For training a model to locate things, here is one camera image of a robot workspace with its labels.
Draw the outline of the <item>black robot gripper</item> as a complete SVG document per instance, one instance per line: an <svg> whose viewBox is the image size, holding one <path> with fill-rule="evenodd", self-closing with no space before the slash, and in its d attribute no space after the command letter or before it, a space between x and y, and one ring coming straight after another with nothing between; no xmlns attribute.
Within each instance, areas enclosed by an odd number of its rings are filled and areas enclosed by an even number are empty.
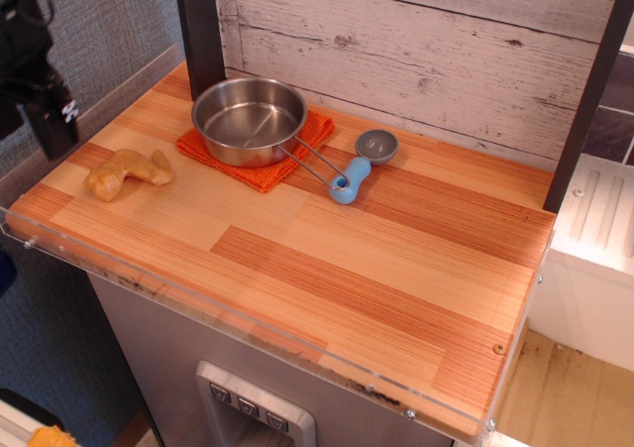
<svg viewBox="0 0 634 447"><path fill-rule="evenodd" d="M28 121L46 157L78 142L79 109L48 62L52 0L1 0L1 137Z"/></svg>

